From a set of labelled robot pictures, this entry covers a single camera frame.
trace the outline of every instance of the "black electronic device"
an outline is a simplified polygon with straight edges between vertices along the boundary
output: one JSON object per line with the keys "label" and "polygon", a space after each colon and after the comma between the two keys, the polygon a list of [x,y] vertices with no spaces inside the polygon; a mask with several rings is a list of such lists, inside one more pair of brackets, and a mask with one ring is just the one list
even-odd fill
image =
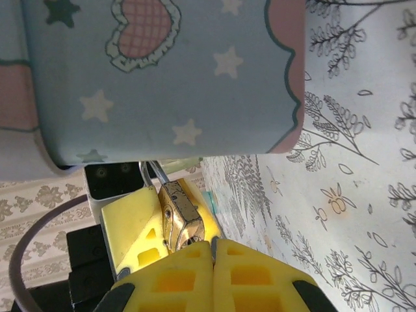
{"label": "black electronic device", "polygon": [[[150,177],[156,177],[148,164]],[[85,167],[86,182],[94,200],[105,200],[129,194],[144,186],[138,162],[91,164]]]}

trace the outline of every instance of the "yellow foam block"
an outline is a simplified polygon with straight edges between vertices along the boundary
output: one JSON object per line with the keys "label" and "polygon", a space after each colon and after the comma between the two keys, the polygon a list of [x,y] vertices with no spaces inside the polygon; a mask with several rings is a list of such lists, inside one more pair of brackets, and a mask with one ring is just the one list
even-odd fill
{"label": "yellow foam block", "polygon": [[309,312],[292,284],[296,280],[316,285],[302,271],[220,239],[214,267],[214,312]]}
{"label": "yellow foam block", "polygon": [[132,283],[123,312],[212,312],[213,259],[208,242],[194,243],[114,284]]}
{"label": "yellow foam block", "polygon": [[199,188],[193,182],[186,179],[179,179],[177,181],[185,191],[190,202],[197,207],[197,211],[200,214],[205,227],[205,241],[211,242],[214,237],[221,237],[220,228],[209,210]]}
{"label": "yellow foam block", "polygon": [[168,255],[155,187],[141,188],[101,210],[116,273],[135,272]]}

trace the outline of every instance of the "star print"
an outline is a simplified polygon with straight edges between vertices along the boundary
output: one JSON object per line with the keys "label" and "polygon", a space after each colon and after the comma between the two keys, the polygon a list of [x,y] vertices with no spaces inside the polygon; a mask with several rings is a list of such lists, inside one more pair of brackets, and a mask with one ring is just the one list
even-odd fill
{"label": "star print", "polygon": [[61,21],[68,28],[73,28],[72,14],[81,10],[79,5],[71,3],[70,0],[44,0],[44,3],[49,10],[49,16],[46,19],[48,25]]}
{"label": "star print", "polygon": [[79,101],[85,106],[83,120],[98,118],[102,122],[108,122],[107,110],[113,107],[114,103],[104,96],[104,91],[98,90],[92,97],[81,97]]}
{"label": "star print", "polygon": [[88,154],[77,154],[77,157],[81,158],[84,164],[104,163],[104,159],[108,158],[107,156],[100,155],[96,149],[91,149]]}
{"label": "star print", "polygon": [[234,16],[239,15],[239,7],[242,5],[241,0],[222,0],[224,7],[221,13],[232,13]]}
{"label": "star print", "polygon": [[236,56],[234,47],[231,47],[224,54],[215,53],[214,59],[218,64],[214,72],[215,75],[218,76],[222,73],[227,73],[233,79],[238,77],[237,66],[244,62],[242,58]]}
{"label": "star print", "polygon": [[187,143],[190,146],[195,146],[195,138],[202,134],[202,130],[195,128],[194,120],[188,120],[187,124],[182,127],[173,126],[172,130],[176,134],[174,144]]}

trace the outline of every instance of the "cable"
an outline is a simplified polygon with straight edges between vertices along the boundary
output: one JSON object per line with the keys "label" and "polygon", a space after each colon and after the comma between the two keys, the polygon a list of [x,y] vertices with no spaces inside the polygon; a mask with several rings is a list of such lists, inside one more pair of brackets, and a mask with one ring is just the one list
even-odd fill
{"label": "cable", "polygon": [[34,301],[32,295],[27,290],[23,278],[21,276],[21,260],[23,259],[23,253],[28,247],[29,243],[33,240],[35,235],[52,219],[56,218],[61,213],[87,201],[86,195],[76,197],[52,211],[45,214],[33,226],[22,236],[16,248],[13,251],[10,259],[10,265],[8,266],[8,278],[10,279],[10,286],[15,297],[15,301],[18,304],[22,312],[43,312],[39,305]]}

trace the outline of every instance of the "padlock shackle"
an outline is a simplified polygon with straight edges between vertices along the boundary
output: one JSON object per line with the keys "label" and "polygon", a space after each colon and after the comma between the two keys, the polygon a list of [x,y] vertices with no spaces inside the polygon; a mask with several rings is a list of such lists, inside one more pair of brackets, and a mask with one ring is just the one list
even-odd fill
{"label": "padlock shackle", "polygon": [[149,169],[148,169],[148,162],[147,161],[139,161],[138,162],[138,169],[140,170],[140,175],[142,176],[144,186],[150,187],[153,185],[151,182],[151,178],[149,175]]}
{"label": "padlock shackle", "polygon": [[161,164],[158,161],[150,161],[150,166],[155,172],[157,178],[162,184],[169,182],[169,178],[166,173],[163,171]]}
{"label": "padlock shackle", "polygon": [[165,184],[169,182],[169,178],[166,173],[163,171],[161,164],[158,161],[139,161],[138,168],[140,170],[140,174],[142,175],[144,186],[150,187],[153,185],[151,182],[151,177],[149,175],[149,169],[147,163],[150,164],[151,168],[155,172],[157,179],[161,182],[161,184]]}

